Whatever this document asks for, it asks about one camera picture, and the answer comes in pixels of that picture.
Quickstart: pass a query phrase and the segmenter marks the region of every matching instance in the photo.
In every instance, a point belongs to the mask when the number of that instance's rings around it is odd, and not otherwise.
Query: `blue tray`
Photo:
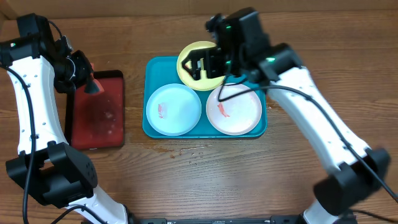
[[[142,128],[144,132],[152,138],[157,139],[194,139],[194,138],[257,138],[264,134],[267,129],[267,111],[266,111],[266,96],[262,91],[256,91],[260,98],[262,105],[261,119],[258,125],[246,134],[240,136],[229,136],[217,131],[209,122],[206,115],[206,102],[209,97],[210,91],[195,91],[201,101],[201,117],[198,124],[188,133],[181,136],[165,136],[155,131],[149,124],[146,107],[147,102],[151,94],[158,88],[171,84],[179,83],[183,84],[177,74],[177,56],[166,56],[166,57],[155,57],[151,59],[147,64],[145,74],[145,89],[144,89],[144,114],[142,116]],[[229,77],[228,82],[238,82],[239,78]],[[244,83],[248,87],[257,87],[256,84],[249,82]]]

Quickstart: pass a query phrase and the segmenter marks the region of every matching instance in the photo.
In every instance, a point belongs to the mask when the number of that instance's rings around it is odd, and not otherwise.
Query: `red food residue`
[[[165,118],[166,117],[166,104],[161,103],[157,107],[157,112],[159,113],[159,118]]]
[[[222,103],[219,103],[219,104],[217,105],[217,107],[218,107],[218,109],[220,110],[220,113],[221,113],[224,117],[226,117],[226,118],[229,117],[229,115],[225,113],[225,110],[224,110],[224,107],[223,107],[223,104],[222,104]]]

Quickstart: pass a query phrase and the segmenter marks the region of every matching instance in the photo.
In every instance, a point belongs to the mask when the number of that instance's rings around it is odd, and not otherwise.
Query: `green led light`
[[[273,62],[274,60],[275,60],[275,58],[266,58],[267,59],[267,61],[269,61],[269,62]]]

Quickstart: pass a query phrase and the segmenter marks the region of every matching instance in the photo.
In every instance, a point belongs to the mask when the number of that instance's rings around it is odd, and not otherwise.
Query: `wood grain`
[[[96,166],[99,184],[140,218],[303,212],[314,200],[312,186],[326,174],[308,141],[276,103],[268,102],[268,129],[258,139],[153,140],[141,128],[146,63],[155,56],[178,55],[194,41],[210,40],[202,28],[207,19],[55,20],[97,70],[119,69],[125,76],[125,146],[86,152]],[[393,159],[386,182],[398,191],[398,11],[268,13],[261,14],[261,20],[273,43],[290,43],[303,58],[320,91],[348,126],[372,147],[389,150]],[[17,36],[15,21],[6,21],[0,39]],[[0,74],[4,164],[16,157],[19,129],[11,82],[4,71]],[[62,118],[65,96],[56,98]],[[22,189],[7,176],[5,166],[0,169],[0,185],[0,223],[22,223]],[[356,208],[398,218],[397,205],[383,190]],[[31,223],[49,223],[61,212],[29,200]],[[78,220],[81,216],[73,213],[62,223]],[[359,221],[375,223],[363,216]]]
[[[244,7],[259,12],[308,12],[398,9],[396,0],[8,0],[0,2],[0,11],[16,19],[36,13],[49,19],[165,16],[193,14],[231,14]]]

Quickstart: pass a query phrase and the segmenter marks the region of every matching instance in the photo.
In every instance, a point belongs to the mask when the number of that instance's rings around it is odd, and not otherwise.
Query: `white plate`
[[[189,87],[168,84],[157,89],[147,102],[149,124],[160,134],[179,136],[192,130],[201,115],[199,96]]]
[[[232,136],[253,130],[260,121],[262,113],[261,101],[257,94],[252,91],[220,103],[218,102],[220,88],[221,86],[211,92],[206,103],[206,114],[211,125],[220,132]],[[221,99],[248,89],[249,87],[243,84],[224,86]]]

